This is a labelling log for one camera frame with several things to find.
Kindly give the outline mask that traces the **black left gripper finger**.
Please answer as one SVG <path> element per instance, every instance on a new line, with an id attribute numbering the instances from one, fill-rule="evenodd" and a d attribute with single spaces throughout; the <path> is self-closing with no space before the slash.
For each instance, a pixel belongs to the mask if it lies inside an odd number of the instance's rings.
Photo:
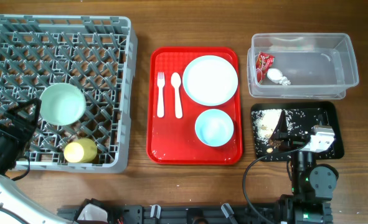
<path id="1" fill-rule="evenodd" d="M 26 110 L 28 110 L 28 109 L 30 109 L 32 107 L 27 107 L 26 102 L 18 103 L 17 106 L 8 109 L 4 113 L 4 116 L 6 118 L 11 119 L 11 120 L 17 120 L 17 119 L 27 120 L 28 115 L 23 115 L 23 112 L 26 112 Z"/>
<path id="2" fill-rule="evenodd" d="M 28 130 L 35 130 L 37 127 L 40 116 L 41 103 L 42 102 L 40 99 L 32 99 L 26 102 L 27 107 L 33 107 L 34 109 L 34 112 L 27 117 L 26 128 Z"/>

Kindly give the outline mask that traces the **food scraps with rice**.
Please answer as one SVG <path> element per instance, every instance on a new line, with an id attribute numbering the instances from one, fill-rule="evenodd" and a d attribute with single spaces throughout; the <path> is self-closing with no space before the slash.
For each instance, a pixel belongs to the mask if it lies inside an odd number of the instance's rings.
<path id="1" fill-rule="evenodd" d="M 315 109 L 267 109 L 251 112 L 257 157 L 295 149 L 315 153 L 332 148 L 336 133 L 326 112 Z"/>

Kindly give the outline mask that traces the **mint green bowl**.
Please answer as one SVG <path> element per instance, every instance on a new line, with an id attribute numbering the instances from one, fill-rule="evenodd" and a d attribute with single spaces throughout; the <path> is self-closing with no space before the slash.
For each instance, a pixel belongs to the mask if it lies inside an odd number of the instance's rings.
<path id="1" fill-rule="evenodd" d="M 84 94 L 74 85 L 56 83 L 40 96 L 40 115 L 49 124 L 65 126 L 78 121 L 86 111 Z"/>

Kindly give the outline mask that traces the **white tissue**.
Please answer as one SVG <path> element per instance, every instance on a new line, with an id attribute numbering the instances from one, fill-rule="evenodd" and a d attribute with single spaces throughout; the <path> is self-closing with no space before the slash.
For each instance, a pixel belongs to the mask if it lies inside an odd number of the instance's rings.
<path id="1" fill-rule="evenodd" d="M 279 85 L 291 85 L 291 82 L 285 77 L 282 72 L 277 68 L 269 68 L 267 71 L 267 77 L 276 84 Z"/>

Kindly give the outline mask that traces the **yellow plastic cup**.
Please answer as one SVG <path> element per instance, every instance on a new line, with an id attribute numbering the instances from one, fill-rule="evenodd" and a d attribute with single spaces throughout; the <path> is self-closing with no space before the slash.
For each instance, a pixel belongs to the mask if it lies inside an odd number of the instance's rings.
<path id="1" fill-rule="evenodd" d="M 89 138 L 81 138 L 66 145 L 64 158 L 73 163 L 91 162 L 96 157 L 97 151 L 94 141 Z"/>

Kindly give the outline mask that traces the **small light blue bowl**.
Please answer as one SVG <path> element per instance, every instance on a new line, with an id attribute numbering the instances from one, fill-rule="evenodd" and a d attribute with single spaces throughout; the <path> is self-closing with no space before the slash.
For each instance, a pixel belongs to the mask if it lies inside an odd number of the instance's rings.
<path id="1" fill-rule="evenodd" d="M 209 109 L 201 113 L 195 121 L 197 138 L 210 147 L 227 144 L 234 134 L 234 122 L 224 111 Z"/>

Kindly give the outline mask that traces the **red snack wrapper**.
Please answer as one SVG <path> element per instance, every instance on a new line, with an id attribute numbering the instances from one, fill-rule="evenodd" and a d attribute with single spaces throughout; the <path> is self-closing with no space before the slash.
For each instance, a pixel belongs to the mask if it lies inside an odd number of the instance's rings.
<path id="1" fill-rule="evenodd" d="M 275 56 L 266 54 L 264 52 L 260 52 L 258 54 L 255 68 L 256 68 L 256 75 L 257 75 L 257 82 L 261 84 L 267 75 L 267 71 L 273 65 L 275 60 Z"/>

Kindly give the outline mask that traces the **white plastic fork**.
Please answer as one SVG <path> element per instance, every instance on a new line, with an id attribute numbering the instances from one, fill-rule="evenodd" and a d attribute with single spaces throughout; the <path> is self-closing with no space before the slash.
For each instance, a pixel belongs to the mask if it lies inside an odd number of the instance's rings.
<path id="1" fill-rule="evenodd" d="M 164 77 L 163 72 L 158 72 L 157 86 L 158 86 L 157 117 L 162 118 L 164 116 L 163 89 L 164 89 L 164 86 L 165 86 L 165 77 Z"/>

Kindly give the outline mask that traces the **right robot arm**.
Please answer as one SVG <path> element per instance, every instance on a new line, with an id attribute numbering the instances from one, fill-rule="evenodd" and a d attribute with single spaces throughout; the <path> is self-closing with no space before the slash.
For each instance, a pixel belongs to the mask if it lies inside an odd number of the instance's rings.
<path id="1" fill-rule="evenodd" d="M 311 133 L 294 136 L 288 132 L 286 113 L 281 112 L 270 137 L 278 143 L 278 152 L 290 155 L 291 195 L 282 195 L 275 204 L 274 220 L 278 223 L 332 223 L 329 202 L 333 199 L 338 171 L 327 164 L 316 163 L 316 156 L 326 151 L 335 140 L 330 126 L 315 125 Z"/>

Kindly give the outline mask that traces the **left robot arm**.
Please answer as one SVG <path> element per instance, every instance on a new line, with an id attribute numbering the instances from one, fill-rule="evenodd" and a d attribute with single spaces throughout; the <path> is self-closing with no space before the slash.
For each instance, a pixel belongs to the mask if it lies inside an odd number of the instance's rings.
<path id="1" fill-rule="evenodd" d="M 37 98 L 8 109 L 3 116 L 11 124 L 0 124 L 0 223 L 72 223 L 43 208 L 21 191 L 16 182 L 24 174 L 9 178 L 6 172 L 15 168 L 24 155 L 37 128 L 41 101 Z"/>

